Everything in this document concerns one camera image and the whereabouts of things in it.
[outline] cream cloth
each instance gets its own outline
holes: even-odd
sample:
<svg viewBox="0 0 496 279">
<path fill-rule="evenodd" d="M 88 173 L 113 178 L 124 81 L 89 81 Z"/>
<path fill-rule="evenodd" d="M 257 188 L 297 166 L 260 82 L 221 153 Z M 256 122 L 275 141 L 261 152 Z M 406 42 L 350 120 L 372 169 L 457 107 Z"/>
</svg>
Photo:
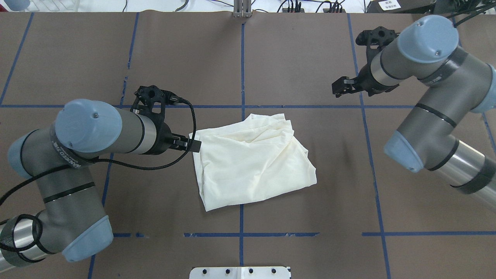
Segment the cream cloth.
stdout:
<svg viewBox="0 0 496 279">
<path fill-rule="evenodd" d="M 317 183 L 308 150 L 293 134 L 284 114 L 250 114 L 243 122 L 197 131 L 201 149 L 193 158 L 205 210 L 259 202 Z"/>
</svg>

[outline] label sticker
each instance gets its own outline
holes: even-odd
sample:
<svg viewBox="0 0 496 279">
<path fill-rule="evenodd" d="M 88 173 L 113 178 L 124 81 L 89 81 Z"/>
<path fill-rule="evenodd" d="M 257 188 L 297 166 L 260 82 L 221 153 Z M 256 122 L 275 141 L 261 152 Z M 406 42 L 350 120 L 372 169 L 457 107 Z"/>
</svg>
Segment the label sticker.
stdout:
<svg viewBox="0 0 496 279">
<path fill-rule="evenodd" d="M 400 3 L 397 0 L 387 0 L 379 2 L 382 10 L 395 10 L 401 8 Z"/>
</svg>

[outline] cable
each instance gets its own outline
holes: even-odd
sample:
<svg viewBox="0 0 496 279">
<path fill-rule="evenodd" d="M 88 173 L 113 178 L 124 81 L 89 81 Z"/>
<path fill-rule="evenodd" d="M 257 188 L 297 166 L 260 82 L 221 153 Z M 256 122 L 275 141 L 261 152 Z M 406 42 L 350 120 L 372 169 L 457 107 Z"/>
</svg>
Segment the cable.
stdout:
<svg viewBox="0 0 496 279">
<path fill-rule="evenodd" d="M 220 3 L 222 3 L 222 4 L 226 4 L 227 6 L 234 7 L 234 5 L 231 5 L 231 4 L 228 4 L 228 3 L 226 3 L 226 2 L 219 1 L 219 0 L 209 0 L 209 1 L 220 2 Z"/>
<path fill-rule="evenodd" d="M 113 164 L 121 165 L 121 166 L 124 166 L 124 167 L 139 169 L 139 170 L 159 170 L 159 169 L 165 169 L 165 168 L 168 168 L 170 166 L 175 165 L 177 162 L 179 162 L 181 159 L 183 159 L 186 156 L 186 154 L 188 154 L 189 150 L 191 149 L 191 145 L 192 145 L 192 143 L 194 141 L 194 138 L 196 136 L 196 115 L 194 113 L 193 105 L 188 100 L 182 99 L 182 102 L 184 104 L 188 105 L 189 106 L 189 109 L 191 110 L 191 117 L 193 119 L 193 134 L 192 134 L 191 139 L 189 141 L 191 144 L 188 144 L 187 145 L 186 150 L 184 151 L 184 153 L 181 156 L 179 156 L 179 158 L 177 158 L 175 161 L 173 161 L 173 162 L 171 162 L 171 163 L 169 163 L 167 165 L 158 166 L 158 167 L 141 167 L 141 166 L 135 166 L 135 165 L 132 165 L 132 164 L 124 163 L 124 162 L 117 161 L 117 160 L 111 160 L 111 159 L 93 159 L 93 160 L 86 160 L 86 161 L 89 161 L 91 163 L 108 162 L 108 163 L 113 163 Z M 12 188 L 9 191 L 7 191 L 7 193 L 5 193 L 0 198 L 0 206 L 3 205 L 3 203 L 5 202 L 5 200 L 7 200 L 12 194 L 14 194 L 18 190 L 20 190 L 22 187 L 30 184 L 31 182 L 33 182 L 35 180 L 38 180 L 38 179 L 40 179 L 40 178 L 42 178 L 42 177 L 44 177 L 46 175 L 52 174 L 54 172 L 58 172 L 58 171 L 65 170 L 65 169 L 70 169 L 70 168 L 71 168 L 71 166 L 69 166 L 69 165 L 58 166 L 58 167 L 49 169 L 47 171 L 44 171 L 44 172 L 42 172 L 42 173 L 40 173 L 38 175 L 35 175 L 35 176 L 31 177 L 28 180 L 25 180 L 25 181 L 21 182 L 20 184 L 18 184 L 14 188 Z M 33 236 L 33 239 L 34 240 L 31 243 L 29 243 L 28 245 L 23 246 L 23 247 L 18 247 L 18 248 L 17 247 L 13 247 L 13 246 L 8 246 L 8 245 L 5 245 L 4 243 L 0 242 L 0 249 L 19 253 L 19 252 L 22 252 L 22 251 L 26 251 L 26 250 L 32 248 L 33 246 L 39 244 L 41 235 L 43 233 L 43 225 L 42 225 L 41 221 L 39 220 L 39 218 L 37 218 L 36 216 L 33 216 L 33 215 L 29 215 L 29 214 L 21 214 L 17 218 L 18 218 L 17 219 L 17 222 L 19 222 L 22 219 L 33 220 L 33 222 L 36 224 L 36 227 L 39 227 L 39 230 L 37 231 L 36 235 Z M 5 220 L 5 221 L 0 222 L 0 225 L 3 225 L 5 223 L 7 223 L 7 222 L 8 222 L 8 219 Z"/>
<path fill-rule="evenodd" d="M 486 5 L 483 5 L 483 6 L 479 6 L 479 7 L 475 7 L 475 8 L 470 8 L 470 9 L 463 10 L 463 11 L 459 11 L 457 13 L 454 13 L 452 15 L 447 16 L 446 18 L 452 18 L 454 16 L 462 15 L 462 14 L 465 14 L 465 13 L 468 13 L 468 12 L 477 11 L 479 9 L 486 8 L 486 7 L 490 6 L 490 5 L 492 5 L 492 3 L 491 4 L 486 4 Z"/>
<path fill-rule="evenodd" d="M 193 118 L 193 135 L 191 136 L 190 141 L 193 142 L 194 137 L 196 135 L 196 116 L 194 114 L 193 105 L 187 100 L 184 100 L 184 103 L 186 105 L 188 105 L 189 108 L 191 109 L 191 117 Z M 159 169 L 168 168 L 168 167 L 176 164 L 177 162 L 179 162 L 181 159 L 184 158 L 184 156 L 186 156 L 186 154 L 189 152 L 190 149 L 191 149 L 191 144 L 188 144 L 184 153 L 181 156 L 179 156 L 179 158 L 177 158 L 174 162 L 169 163 L 167 165 L 158 166 L 158 167 L 136 166 L 136 165 L 132 165 L 132 164 L 128 164 L 128 163 L 124 163 L 124 162 L 112 160 L 112 159 L 93 159 L 93 160 L 90 160 L 90 162 L 92 162 L 92 163 L 108 162 L 108 163 L 117 164 L 117 165 L 121 165 L 121 166 L 128 167 L 128 168 L 139 169 L 139 170 L 159 170 Z"/>
<path fill-rule="evenodd" d="M 277 9 L 277 12 L 279 12 L 279 11 L 281 10 L 282 5 L 284 5 L 284 3 L 286 3 L 286 1 L 287 1 L 287 0 L 284 0 L 284 1 L 281 3 L 281 5 L 279 6 L 279 8 Z"/>
<path fill-rule="evenodd" d="M 182 6 L 180 6 L 179 8 L 177 8 L 175 11 L 180 11 L 180 10 L 184 9 L 188 3 L 189 3 L 189 0 L 185 0 L 185 3 Z"/>
<path fill-rule="evenodd" d="M 69 165 L 63 165 L 63 166 L 59 166 L 59 167 L 55 167 L 55 168 L 52 168 L 52 169 L 49 169 L 47 171 L 44 171 L 38 175 L 35 175 L 33 177 L 31 177 L 30 179 L 28 180 L 25 180 L 23 182 L 21 182 L 20 184 L 18 184 L 17 186 L 15 186 L 14 188 L 10 189 L 9 191 L 7 191 L 7 193 L 5 193 L 1 198 L 0 198 L 0 206 L 3 205 L 3 203 L 5 202 L 5 200 L 7 200 L 8 197 L 10 197 L 12 194 L 14 194 L 16 191 L 18 191 L 19 189 L 21 189 L 22 187 L 28 185 L 29 183 L 37 180 L 37 179 L 40 179 L 46 175 L 49 175 L 51 173 L 54 173 L 54 172 L 58 172 L 58 171 L 61 171 L 61 170 L 65 170 L 65 169 L 69 169 L 70 166 Z M 29 215 L 29 214 L 21 214 L 18 216 L 18 222 L 19 220 L 21 219 L 30 219 L 30 220 L 33 220 L 34 223 L 36 223 L 37 227 L 39 226 L 40 230 L 37 232 L 36 236 L 33 236 L 33 242 L 29 243 L 28 245 L 26 246 L 23 246 L 23 247 L 12 247 L 12 246 L 8 246 L 8 245 L 5 245 L 4 243 L 1 243 L 0 242 L 0 249 L 4 249 L 6 251 L 11 251 L 11 252 L 22 252 L 22 251 L 26 251 L 28 249 L 30 249 L 31 247 L 37 245 L 40 241 L 40 238 L 41 238 L 41 234 L 43 233 L 43 225 L 41 224 L 41 221 L 36 217 L 36 216 L 33 216 L 33 215 Z M 0 222 L 0 225 L 3 225 L 5 223 L 7 223 L 8 220 L 5 220 L 3 222 Z"/>
<path fill-rule="evenodd" d="M 320 5 L 318 6 L 317 10 L 315 11 L 316 13 L 320 9 L 320 7 L 322 7 L 322 5 L 324 5 L 324 3 L 329 3 L 329 10 L 331 9 L 331 6 L 332 6 L 331 1 L 322 1 L 322 2 L 320 2 Z"/>
<path fill-rule="evenodd" d="M 124 6 L 124 8 L 123 8 L 123 12 L 124 12 L 124 10 L 125 10 L 126 8 L 127 8 L 127 0 L 125 0 L 125 6 Z"/>
<path fill-rule="evenodd" d="M 479 10 L 479 11 L 477 11 L 477 12 L 475 12 L 475 13 L 473 13 L 473 14 L 471 14 L 471 15 L 469 15 L 469 16 L 467 16 L 467 17 L 465 17 L 465 18 L 463 18 L 462 20 L 460 20 L 460 21 L 458 21 L 456 24 L 454 24 L 454 25 L 453 25 L 453 27 L 457 28 L 457 27 L 458 27 L 460 24 L 462 24 L 463 22 L 465 22 L 465 21 L 467 21 L 467 20 L 469 20 L 469 19 L 471 19 L 471 18 L 474 18 L 475 16 L 477 16 L 477 15 L 479 15 L 479 14 L 481 14 L 481 13 L 483 13 L 483 12 L 487 11 L 488 9 L 494 8 L 494 7 L 496 7 L 496 3 L 490 4 L 488 7 L 483 8 L 483 9 L 481 9 L 481 10 Z"/>
</svg>

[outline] brown table surface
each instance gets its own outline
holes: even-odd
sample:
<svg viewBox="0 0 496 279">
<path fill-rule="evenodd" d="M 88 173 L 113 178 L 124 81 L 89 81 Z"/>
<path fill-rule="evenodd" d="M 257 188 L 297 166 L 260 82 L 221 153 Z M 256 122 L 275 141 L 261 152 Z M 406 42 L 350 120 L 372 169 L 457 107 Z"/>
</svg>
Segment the brown table surface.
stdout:
<svg viewBox="0 0 496 279">
<path fill-rule="evenodd" d="M 192 156 L 156 172 L 92 166 L 115 238 L 77 263 L 62 255 L 0 278 L 188 278 L 192 267 L 292 268 L 295 279 L 494 278 L 496 215 L 429 171 L 410 173 L 382 147 L 423 95 L 409 79 L 391 93 L 331 94 L 355 76 L 362 30 L 401 31 L 418 15 L 213 13 L 0 13 L 1 192 L 22 181 L 10 144 L 49 125 L 68 101 L 129 108 L 155 84 L 196 106 L 198 128 L 285 113 L 317 168 L 314 186 L 263 202 L 205 212 Z M 459 27 L 463 47 L 496 65 L 496 16 Z M 186 108 L 168 108 L 174 133 Z M 469 114 L 454 134 L 495 157 L 496 112 Z M 114 158 L 154 166 L 159 156 Z M 5 219 L 43 208 L 35 185 L 2 206 Z"/>
</svg>

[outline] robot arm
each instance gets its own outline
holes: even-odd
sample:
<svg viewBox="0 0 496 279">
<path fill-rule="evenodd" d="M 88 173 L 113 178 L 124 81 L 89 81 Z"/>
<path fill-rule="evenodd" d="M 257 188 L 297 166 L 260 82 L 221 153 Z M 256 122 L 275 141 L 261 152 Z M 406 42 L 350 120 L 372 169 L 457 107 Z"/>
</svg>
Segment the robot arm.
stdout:
<svg viewBox="0 0 496 279">
<path fill-rule="evenodd" d="M 377 54 L 371 57 L 369 43 L 368 64 L 357 78 L 333 83 L 333 94 L 365 90 L 372 96 L 417 77 L 429 89 L 384 152 L 412 172 L 426 168 L 439 174 L 496 210 L 496 163 L 451 135 L 468 112 L 482 113 L 496 103 L 495 68 L 459 47 L 458 32 L 442 16 L 421 18 L 384 43 L 381 38 L 388 32 L 394 33 L 383 27 L 369 33 L 369 41 L 379 45 Z"/>
<path fill-rule="evenodd" d="M 164 123 L 166 105 L 189 102 L 156 86 L 141 86 L 135 94 L 131 111 L 100 101 L 73 100 L 50 127 L 12 144 L 9 163 L 24 178 L 70 167 L 37 180 L 45 210 L 35 217 L 16 216 L 0 226 L 1 243 L 32 246 L 24 251 L 1 249 L 0 272 L 59 252 L 69 262 L 79 261 L 112 242 L 109 218 L 87 168 L 93 158 L 110 152 L 161 154 L 168 148 L 199 151 L 199 141 L 171 133 Z M 160 113 L 152 112 L 156 103 L 161 106 Z"/>
</svg>

